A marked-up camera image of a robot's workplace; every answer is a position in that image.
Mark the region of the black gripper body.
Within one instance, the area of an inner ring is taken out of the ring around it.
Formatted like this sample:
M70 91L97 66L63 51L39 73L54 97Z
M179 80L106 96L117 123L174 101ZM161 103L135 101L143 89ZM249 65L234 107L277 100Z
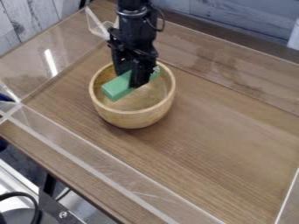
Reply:
M157 39L158 12L157 11L119 11L119 27L110 28L109 46L123 45L133 50L134 57L157 57L154 42Z

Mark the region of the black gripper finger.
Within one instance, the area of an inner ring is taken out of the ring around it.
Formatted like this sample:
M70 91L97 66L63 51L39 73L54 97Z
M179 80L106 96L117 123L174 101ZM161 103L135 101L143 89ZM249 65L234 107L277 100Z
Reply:
M141 88L149 83L155 66L157 57L130 57L130 68L133 70L130 78L131 88Z
M130 48L119 44L111 46L111 52L117 75L121 76L131 69L134 52Z

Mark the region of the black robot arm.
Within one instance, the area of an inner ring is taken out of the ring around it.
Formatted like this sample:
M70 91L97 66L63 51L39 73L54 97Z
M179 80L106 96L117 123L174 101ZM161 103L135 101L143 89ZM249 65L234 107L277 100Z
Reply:
M117 75L131 72L129 85L139 88L157 66L158 9L150 0L117 0L117 15L119 27L107 30Z

